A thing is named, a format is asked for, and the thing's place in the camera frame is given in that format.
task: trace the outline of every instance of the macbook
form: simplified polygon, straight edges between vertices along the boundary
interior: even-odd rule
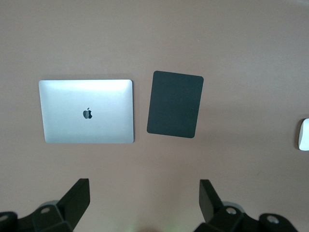
[[[134,141],[131,80],[41,80],[47,143]]]

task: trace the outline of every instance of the laptop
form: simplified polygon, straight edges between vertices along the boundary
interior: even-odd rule
[[[131,80],[41,80],[39,90],[47,143],[134,141]]]

